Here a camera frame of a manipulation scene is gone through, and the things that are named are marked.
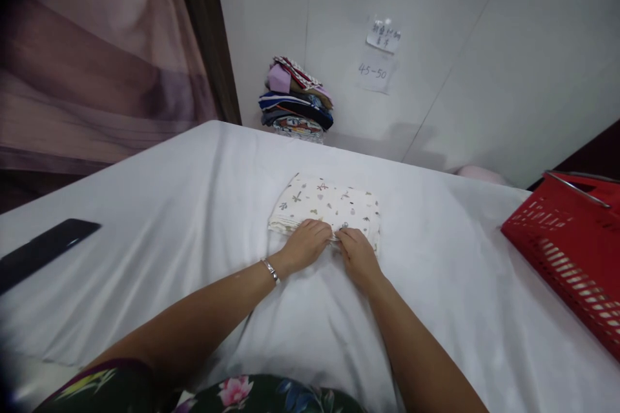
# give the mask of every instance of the bed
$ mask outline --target bed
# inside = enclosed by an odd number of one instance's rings
[[[0,299],[5,347],[83,366],[192,291],[281,247],[297,172],[371,190],[380,265],[491,411],[617,411],[620,367],[501,234],[528,193],[211,121],[0,216],[0,253],[68,217],[93,236]],[[197,385],[273,373],[402,408],[368,305],[326,249],[224,341]]]

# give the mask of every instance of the bracelet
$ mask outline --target bracelet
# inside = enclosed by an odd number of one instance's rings
[[[271,277],[273,277],[273,280],[276,281],[276,285],[280,284],[280,278],[278,277],[278,273],[276,273],[276,270],[273,268],[273,266],[271,266],[271,263],[267,261],[267,258],[261,261],[265,263],[265,266],[269,270]]]

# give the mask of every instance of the handwritten note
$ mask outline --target handwritten note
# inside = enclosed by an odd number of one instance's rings
[[[394,57],[365,47],[357,67],[357,85],[373,92],[389,94],[389,80],[394,71]]]
[[[380,50],[394,53],[400,45],[400,30],[397,30],[389,19],[375,20],[366,36],[366,42]]]

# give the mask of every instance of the striped cloth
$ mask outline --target striped cloth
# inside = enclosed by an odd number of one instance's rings
[[[273,61],[280,63],[282,68],[291,75],[291,77],[299,84],[302,90],[308,90],[321,87],[322,84],[310,76],[304,69],[293,60],[286,57],[273,57]]]

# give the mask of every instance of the black phone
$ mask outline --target black phone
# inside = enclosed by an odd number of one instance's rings
[[[100,224],[68,219],[0,258],[0,295],[84,240]]]

